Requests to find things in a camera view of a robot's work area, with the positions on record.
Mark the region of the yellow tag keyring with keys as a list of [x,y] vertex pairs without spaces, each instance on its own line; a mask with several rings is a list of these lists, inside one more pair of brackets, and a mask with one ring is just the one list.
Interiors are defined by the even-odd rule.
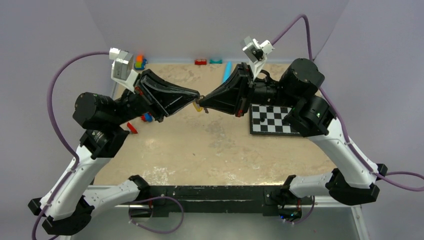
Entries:
[[205,112],[206,114],[208,114],[209,110],[205,107],[200,106],[200,100],[202,100],[204,97],[204,95],[200,95],[199,98],[194,100],[192,103],[197,112]]

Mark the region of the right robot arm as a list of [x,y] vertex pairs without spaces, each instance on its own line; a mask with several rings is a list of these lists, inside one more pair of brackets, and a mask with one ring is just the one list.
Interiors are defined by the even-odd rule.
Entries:
[[376,181],[388,169],[354,150],[353,142],[343,132],[341,117],[327,100],[317,96],[325,77],[314,62],[294,60],[279,80],[265,70],[261,73],[264,77],[256,77],[246,63],[241,63],[225,83],[198,103],[236,117],[242,117],[250,105],[289,108],[283,121],[317,145],[335,168],[321,175],[290,175],[280,191],[284,202],[292,204],[308,196],[330,196],[348,206],[375,202],[380,193]]

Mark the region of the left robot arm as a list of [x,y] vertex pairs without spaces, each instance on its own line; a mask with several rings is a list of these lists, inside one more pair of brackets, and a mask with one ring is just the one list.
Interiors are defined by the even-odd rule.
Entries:
[[87,188],[123,146],[129,135],[122,127],[124,123],[144,114],[161,122],[200,97],[198,91],[165,81],[151,70],[114,70],[111,77],[124,86],[121,97],[84,92],[77,98],[73,119],[84,134],[73,159],[50,192],[29,202],[30,210],[43,219],[42,227],[49,235],[74,235],[107,209],[150,201],[150,186],[139,175],[104,191],[89,193]]

